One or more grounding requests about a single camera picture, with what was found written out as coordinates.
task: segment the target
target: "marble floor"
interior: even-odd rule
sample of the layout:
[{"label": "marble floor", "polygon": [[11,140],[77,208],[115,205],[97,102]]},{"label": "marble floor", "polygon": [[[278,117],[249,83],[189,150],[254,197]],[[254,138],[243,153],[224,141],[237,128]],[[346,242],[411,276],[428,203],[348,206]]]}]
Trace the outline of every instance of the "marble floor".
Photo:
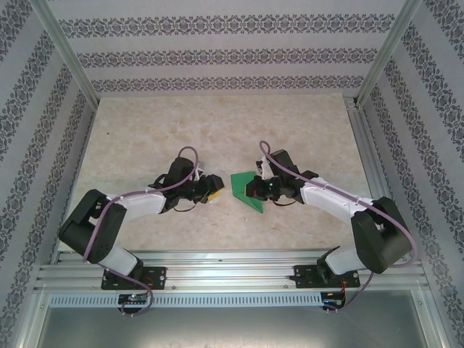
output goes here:
[{"label": "marble floor", "polygon": [[118,242],[126,249],[317,249],[352,242],[351,228],[318,208],[265,202],[260,214],[232,196],[230,174],[255,170],[261,139],[272,150],[286,149],[301,171],[369,196],[341,94],[105,98],[71,209],[89,189],[143,189],[167,172],[182,146],[192,145],[206,163],[205,173],[221,176],[226,188],[190,212],[123,224]]}]

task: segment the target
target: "green object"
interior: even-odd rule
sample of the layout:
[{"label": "green object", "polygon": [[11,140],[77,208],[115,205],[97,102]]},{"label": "green object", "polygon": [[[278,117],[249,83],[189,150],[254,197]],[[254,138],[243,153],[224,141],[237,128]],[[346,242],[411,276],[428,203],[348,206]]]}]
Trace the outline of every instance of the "green object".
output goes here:
[{"label": "green object", "polygon": [[245,196],[245,186],[253,180],[255,172],[237,173],[231,175],[232,194],[240,199],[243,203],[248,204],[251,208],[257,210],[261,214],[264,213],[262,202],[259,199]]}]

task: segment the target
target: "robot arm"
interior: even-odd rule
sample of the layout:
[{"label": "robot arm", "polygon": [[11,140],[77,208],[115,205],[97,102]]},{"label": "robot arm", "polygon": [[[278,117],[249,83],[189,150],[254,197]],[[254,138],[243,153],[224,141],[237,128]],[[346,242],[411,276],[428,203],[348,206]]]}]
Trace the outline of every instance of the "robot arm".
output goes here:
[{"label": "robot arm", "polygon": [[382,197],[372,200],[337,189],[357,199],[356,202],[348,201],[340,194],[326,189],[328,183],[318,174],[309,170],[300,173],[287,151],[278,150],[270,156],[280,165],[313,183],[295,178],[263,157],[257,162],[261,175],[256,175],[246,186],[247,196],[277,201],[284,195],[301,204],[319,207],[352,227],[354,246],[337,247],[318,260],[318,275],[325,283],[352,270],[367,268],[374,273],[382,273],[411,251],[410,242],[400,229],[359,204],[364,202],[374,206],[405,227],[405,222],[391,199]]},{"label": "robot arm", "polygon": [[180,182],[189,176],[194,163],[189,159],[177,157],[167,174],[161,175],[152,185],[140,194],[122,197],[111,204],[106,214],[102,210],[117,195],[106,195],[94,189],[86,193],[78,206],[59,230],[59,239],[84,255],[95,229],[95,222],[101,219],[99,232],[91,246],[87,260],[114,270],[124,276],[140,280],[144,274],[144,264],[135,255],[115,244],[123,221],[139,218],[143,215],[157,215],[173,209],[179,199],[188,199],[194,204],[207,203],[224,185],[216,175],[202,175],[204,163],[200,162],[192,180],[186,181],[168,191],[153,192]]}]

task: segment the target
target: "patterned wallpaper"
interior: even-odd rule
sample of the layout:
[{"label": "patterned wallpaper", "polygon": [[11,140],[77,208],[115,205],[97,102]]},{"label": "patterned wallpaper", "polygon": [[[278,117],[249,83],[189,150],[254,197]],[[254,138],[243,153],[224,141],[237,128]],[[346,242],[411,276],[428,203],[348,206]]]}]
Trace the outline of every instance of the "patterned wallpaper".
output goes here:
[{"label": "patterned wallpaper", "polygon": [[1,0],[0,347],[48,263],[93,111],[30,4]]},{"label": "patterned wallpaper", "polygon": [[49,4],[101,96],[354,96],[403,2]]},{"label": "patterned wallpaper", "polygon": [[423,247],[451,347],[464,347],[464,3],[425,0],[365,105],[390,192]]}]

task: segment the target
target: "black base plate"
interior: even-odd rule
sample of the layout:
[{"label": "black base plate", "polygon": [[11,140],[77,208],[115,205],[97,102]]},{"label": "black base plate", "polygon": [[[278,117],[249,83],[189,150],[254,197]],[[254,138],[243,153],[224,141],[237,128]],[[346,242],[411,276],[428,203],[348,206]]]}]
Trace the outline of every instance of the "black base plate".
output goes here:
[{"label": "black base plate", "polygon": [[296,265],[294,266],[295,275],[290,279],[295,281],[297,289],[316,289],[316,288],[341,288],[342,281],[346,281],[347,288],[359,288],[360,278],[356,270],[346,272],[342,275],[334,276],[328,284],[318,275],[317,265]]},{"label": "black base plate", "polygon": [[[144,267],[139,281],[148,285],[151,290],[164,290],[166,267]],[[144,290],[144,288],[105,270],[101,280],[101,290]]]}]

